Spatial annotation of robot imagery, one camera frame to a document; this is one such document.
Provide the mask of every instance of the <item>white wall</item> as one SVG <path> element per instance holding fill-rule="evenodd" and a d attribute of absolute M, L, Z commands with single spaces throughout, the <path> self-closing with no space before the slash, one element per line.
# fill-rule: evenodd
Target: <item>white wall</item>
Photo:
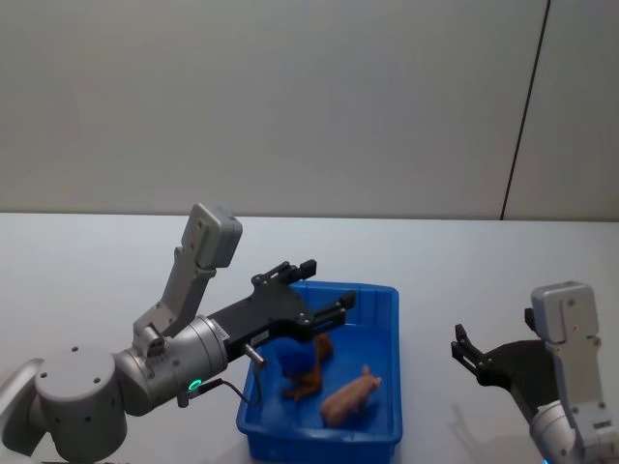
<path fill-rule="evenodd" d="M 0 3 L 0 210 L 498 218 L 537 0 Z"/>
<path fill-rule="evenodd" d="M 619 2 L 553 1 L 507 218 L 619 219 Z"/>

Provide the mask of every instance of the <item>table surface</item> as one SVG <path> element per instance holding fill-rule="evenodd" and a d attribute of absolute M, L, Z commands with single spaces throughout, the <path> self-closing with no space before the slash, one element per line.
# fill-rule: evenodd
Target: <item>table surface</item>
<path fill-rule="evenodd" d="M 67 346 L 117 352 L 161 295 L 185 217 L 0 215 L 0 369 Z M 318 261 L 316 279 L 390 285 L 400 293 L 404 435 L 397 463 L 540 463 L 511 397 L 482 388 L 451 358 L 454 324 L 483 350 L 531 338 L 533 288 L 568 279 L 596 291 L 606 402 L 619 413 L 619 224 L 316 218 L 241 218 L 230 268 L 207 288 L 200 313 L 251 292 L 250 278 L 280 261 Z M 223 377 L 242 386 L 247 361 Z M 248 463 L 237 397 L 216 389 L 129 418 L 108 461 Z M 58 459 L 49 437 L 35 453 Z"/>

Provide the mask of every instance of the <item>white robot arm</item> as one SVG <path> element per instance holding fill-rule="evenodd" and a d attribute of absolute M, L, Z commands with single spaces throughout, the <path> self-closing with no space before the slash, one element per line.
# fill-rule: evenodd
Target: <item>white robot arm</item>
<path fill-rule="evenodd" d="M 619 435 L 602 394 L 593 290 L 565 282 L 535 289 L 531 300 L 525 321 L 541 340 L 508 343 L 484 354 L 458 325 L 453 357 L 481 385 L 512 394 L 547 462 L 616 462 Z"/>
<path fill-rule="evenodd" d="M 142 416 L 173 398 L 187 407 L 224 384 L 207 380 L 241 356 L 251 358 L 257 375 L 265 360 L 256 346 L 278 336 L 310 341 L 344 323 L 354 293 L 312 312 L 288 287 L 315 274 L 313 260 L 255 275 L 249 297 L 196 316 L 208 280 L 230 264 L 241 234 L 227 211 L 194 205 L 162 298 L 133 324 L 130 348 L 112 355 L 69 346 L 27 362 L 0 385 L 0 460 L 32 462 L 47 431 L 70 462 L 105 459 L 125 440 L 126 414 Z"/>

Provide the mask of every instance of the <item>blue plastic bin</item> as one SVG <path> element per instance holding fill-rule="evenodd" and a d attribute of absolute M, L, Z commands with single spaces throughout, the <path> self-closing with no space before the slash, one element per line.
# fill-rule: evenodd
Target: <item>blue plastic bin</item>
<path fill-rule="evenodd" d="M 402 437 L 399 389 L 398 291 L 358 283 L 303 282 L 293 286 L 314 310 L 354 290 L 357 303 L 346 314 L 346 324 L 330 332 L 335 354 L 323 364 L 322 393 L 295 403 L 282 398 L 287 380 L 275 356 L 278 340 L 258 351 L 268 363 L 260 373 L 262 402 L 241 403 L 236 423 L 248 436 L 254 459 L 285 463 L 389 463 Z M 383 383 L 358 417 L 342 428 L 326 428 L 320 403 L 369 365 Z M 251 369 L 245 395 L 255 397 Z"/>

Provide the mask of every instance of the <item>pink toy pig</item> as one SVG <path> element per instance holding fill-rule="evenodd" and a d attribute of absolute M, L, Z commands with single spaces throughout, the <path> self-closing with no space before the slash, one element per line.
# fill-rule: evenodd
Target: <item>pink toy pig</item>
<path fill-rule="evenodd" d="M 320 405 L 320 416 L 329 427 L 338 427 L 352 413 L 366 407 L 369 394 L 381 384 L 380 377 L 374 377 L 369 372 L 369 366 L 364 365 L 363 375 L 330 395 Z"/>

